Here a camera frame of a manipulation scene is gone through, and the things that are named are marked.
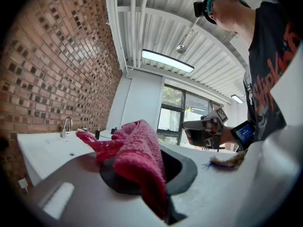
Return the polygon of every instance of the pink towel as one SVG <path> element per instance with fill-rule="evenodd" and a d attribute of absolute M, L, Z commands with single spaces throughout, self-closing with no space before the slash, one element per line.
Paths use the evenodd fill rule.
<path fill-rule="evenodd" d="M 145 203 L 161 218 L 166 215 L 166 177 L 156 132 L 145 121 L 128 123 L 111 141 L 97 141 L 89 133 L 77 136 L 96 152 L 99 162 L 116 157 L 114 169 L 141 186 Z"/>

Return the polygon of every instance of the ceiling light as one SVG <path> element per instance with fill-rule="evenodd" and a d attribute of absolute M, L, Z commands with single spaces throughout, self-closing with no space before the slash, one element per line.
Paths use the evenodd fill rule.
<path fill-rule="evenodd" d="M 244 103 L 237 95 L 232 95 L 231 96 L 233 100 L 237 101 L 239 104 L 242 104 Z"/>
<path fill-rule="evenodd" d="M 199 108 L 191 108 L 191 109 L 200 110 L 200 111 L 205 112 L 205 110 L 204 110 L 204 109 L 199 109 Z"/>
<path fill-rule="evenodd" d="M 152 61 L 157 61 L 161 62 L 163 64 L 176 67 L 180 70 L 183 70 L 187 73 L 191 73 L 195 68 L 193 66 L 190 66 L 182 61 L 179 61 L 177 59 L 174 59 L 172 57 L 169 57 L 167 55 L 163 55 L 154 51 L 149 51 L 149 50 L 142 50 L 142 57 L 152 60 Z"/>

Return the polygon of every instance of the electrical outlet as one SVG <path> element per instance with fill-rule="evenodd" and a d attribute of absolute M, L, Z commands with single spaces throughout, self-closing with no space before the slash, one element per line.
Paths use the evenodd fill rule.
<path fill-rule="evenodd" d="M 21 180 L 18 181 L 19 182 L 19 185 L 20 187 L 23 189 L 23 188 L 26 188 L 28 186 L 27 184 L 27 181 L 25 178 L 22 178 Z"/>

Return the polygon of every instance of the sink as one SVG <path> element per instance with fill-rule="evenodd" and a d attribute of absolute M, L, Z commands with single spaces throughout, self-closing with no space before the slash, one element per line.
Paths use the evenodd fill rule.
<path fill-rule="evenodd" d="M 94 152 L 76 136 L 76 131 L 65 138 L 55 132 L 17 134 L 17 139 L 34 186 L 71 159 Z"/>

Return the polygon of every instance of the tree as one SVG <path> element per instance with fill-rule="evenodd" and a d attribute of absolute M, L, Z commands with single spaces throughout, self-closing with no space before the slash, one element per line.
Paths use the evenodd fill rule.
<path fill-rule="evenodd" d="M 182 100 L 183 93 L 179 90 L 171 87 L 164 87 L 163 103 L 175 107 L 181 107 L 180 102 Z"/>

